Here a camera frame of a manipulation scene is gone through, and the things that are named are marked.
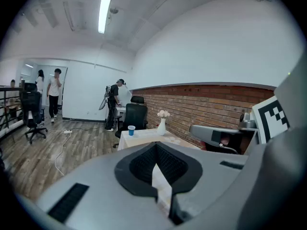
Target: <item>desk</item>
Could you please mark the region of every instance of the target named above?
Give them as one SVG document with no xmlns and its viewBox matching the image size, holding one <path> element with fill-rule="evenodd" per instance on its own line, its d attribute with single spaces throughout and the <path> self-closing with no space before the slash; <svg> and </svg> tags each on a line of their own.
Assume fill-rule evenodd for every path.
<svg viewBox="0 0 307 230">
<path fill-rule="evenodd" d="M 118 150 L 123 150 L 129 147 L 137 146 L 144 143 L 154 141 L 171 142 L 186 148 L 200 149 L 187 141 L 166 132 L 163 136 L 157 134 L 157 129 L 135 130 L 134 135 L 130 136 L 128 131 L 122 131 Z M 168 184 L 159 167 L 155 165 L 153 169 L 152 186 L 158 190 L 158 206 L 168 216 L 171 203 L 172 187 Z"/>
<path fill-rule="evenodd" d="M 125 120 L 125 115 L 126 115 L 126 107 L 116 107 L 116 116 L 122 116 L 121 121 Z"/>
</svg>

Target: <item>red brick wall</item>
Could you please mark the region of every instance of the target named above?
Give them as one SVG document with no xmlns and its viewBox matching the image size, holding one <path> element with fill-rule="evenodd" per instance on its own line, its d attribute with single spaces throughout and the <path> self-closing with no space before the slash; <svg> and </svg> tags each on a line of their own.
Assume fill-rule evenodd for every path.
<svg viewBox="0 0 307 230">
<path fill-rule="evenodd" d="M 238 86 L 182 85 L 133 91 L 143 96 L 148 107 L 147 128 L 157 128 L 157 113 L 167 110 L 171 116 L 166 129 L 200 146 L 189 133 L 192 124 L 236 128 L 243 112 L 272 96 L 273 91 Z"/>
</svg>

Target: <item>baseboard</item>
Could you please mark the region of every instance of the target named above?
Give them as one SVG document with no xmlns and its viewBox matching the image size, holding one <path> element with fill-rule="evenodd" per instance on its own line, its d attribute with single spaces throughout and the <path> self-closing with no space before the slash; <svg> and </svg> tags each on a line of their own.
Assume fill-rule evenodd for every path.
<svg viewBox="0 0 307 230">
<path fill-rule="evenodd" d="M 91 120 L 91 119 L 78 119 L 78 118 L 69 118 L 63 117 L 63 120 L 79 121 L 79 122 L 91 122 L 91 123 L 105 123 L 106 120 Z"/>
</svg>

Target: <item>black office chair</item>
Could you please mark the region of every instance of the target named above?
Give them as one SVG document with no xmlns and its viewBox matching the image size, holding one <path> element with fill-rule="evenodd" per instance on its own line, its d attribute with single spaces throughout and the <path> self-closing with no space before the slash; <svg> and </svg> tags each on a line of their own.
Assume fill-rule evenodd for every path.
<svg viewBox="0 0 307 230">
<path fill-rule="evenodd" d="M 117 119 L 117 126 L 118 130 L 115 133 L 115 136 L 120 138 L 121 132 L 128 130 L 129 125 L 135 126 L 135 129 L 146 129 L 146 125 L 148 122 L 145 120 L 145 116 L 147 113 L 147 107 L 144 105 L 139 105 L 139 104 L 144 104 L 144 98 L 141 96 L 133 96 L 130 100 L 131 102 L 134 102 L 136 104 L 127 104 L 126 105 L 126 116 L 125 116 L 125 121 L 123 123 L 123 126 L 120 128 L 119 125 L 119 119 L 121 116 L 116 117 Z M 113 148 L 116 148 L 119 143 L 115 143 L 113 145 Z"/>
<path fill-rule="evenodd" d="M 24 91 L 26 91 L 26 92 L 37 91 L 37 85 L 34 84 L 34 83 L 25 82 L 24 83 Z M 42 107 L 42 111 L 43 111 L 42 121 L 44 122 L 45 121 L 45 107 Z"/>
<path fill-rule="evenodd" d="M 36 90 L 37 89 L 33 86 L 28 86 L 25 87 L 25 90 L 20 93 L 20 101 L 23 107 L 23 121 L 24 124 L 30 128 L 30 130 L 25 133 L 26 138 L 28 139 L 28 134 L 32 133 L 32 136 L 29 139 L 30 144 L 32 144 L 32 138 L 35 134 L 41 134 L 43 135 L 44 139 L 46 139 L 46 135 L 42 133 L 41 130 L 45 130 L 46 132 L 48 131 L 46 128 L 37 128 L 37 124 L 42 122 L 43 116 L 39 110 L 39 101 L 41 96 Z M 29 119 L 29 111 L 32 113 L 31 119 Z"/>
</svg>

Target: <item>white ceiling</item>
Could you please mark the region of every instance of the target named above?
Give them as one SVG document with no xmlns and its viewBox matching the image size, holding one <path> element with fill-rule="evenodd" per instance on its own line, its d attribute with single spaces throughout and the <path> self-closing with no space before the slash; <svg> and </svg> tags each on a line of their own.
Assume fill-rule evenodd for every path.
<svg viewBox="0 0 307 230">
<path fill-rule="evenodd" d="M 112 0 L 106 33 L 98 33 L 100 0 L 29 0 L 17 16 L 14 28 L 28 26 L 74 31 L 102 44 L 139 50 L 151 37 L 181 14 L 212 0 Z"/>
</svg>

